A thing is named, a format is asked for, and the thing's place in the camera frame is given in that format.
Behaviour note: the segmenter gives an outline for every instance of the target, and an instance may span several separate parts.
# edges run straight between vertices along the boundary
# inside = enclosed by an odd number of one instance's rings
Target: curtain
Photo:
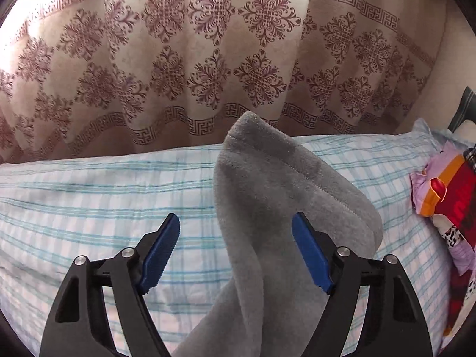
[[[393,133],[445,0],[38,0],[0,58],[1,162],[291,135]]]

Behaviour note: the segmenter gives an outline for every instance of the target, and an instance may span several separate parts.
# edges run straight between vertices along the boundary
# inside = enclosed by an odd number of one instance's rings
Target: orange stripe
[[[444,183],[446,187],[448,187],[449,183],[455,176],[455,174],[460,169],[461,165],[465,163],[465,158],[463,155],[458,155],[453,158],[453,161],[441,172],[438,178]],[[423,200],[420,215],[421,216],[432,216],[435,214],[436,204],[440,201],[438,195],[431,189],[428,191],[425,200]]]

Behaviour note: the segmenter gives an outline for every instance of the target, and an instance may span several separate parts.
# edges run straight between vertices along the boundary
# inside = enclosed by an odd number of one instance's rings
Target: blue rubber pad
[[[180,220],[174,215],[164,227],[142,263],[142,278],[136,286],[139,294],[144,295],[151,288],[157,286],[179,236]]]
[[[334,284],[330,278],[329,262],[313,237],[308,225],[299,214],[292,220],[292,233],[301,255],[308,266],[314,284],[330,293]]]

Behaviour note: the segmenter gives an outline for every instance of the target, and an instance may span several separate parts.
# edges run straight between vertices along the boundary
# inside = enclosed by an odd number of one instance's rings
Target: curtain fold
[[[291,136],[392,133],[446,18],[446,0],[34,3],[0,60],[3,162],[219,143],[247,110]]]

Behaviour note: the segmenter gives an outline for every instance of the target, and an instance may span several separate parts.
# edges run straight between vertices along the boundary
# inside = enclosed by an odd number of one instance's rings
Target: mattress
[[[399,136],[296,137],[360,189],[380,213],[375,258],[400,259],[422,306],[436,353],[446,325],[451,260],[431,223],[413,212],[409,174],[439,152],[444,137],[419,120]],[[181,237],[157,288],[145,296],[172,351],[210,310],[230,279],[213,199],[220,145],[121,157],[0,165],[0,309],[38,355],[49,309],[73,259],[111,257],[155,231],[169,212]],[[356,347],[368,290],[361,288],[343,355]],[[118,351],[129,354],[112,290],[105,288]]]

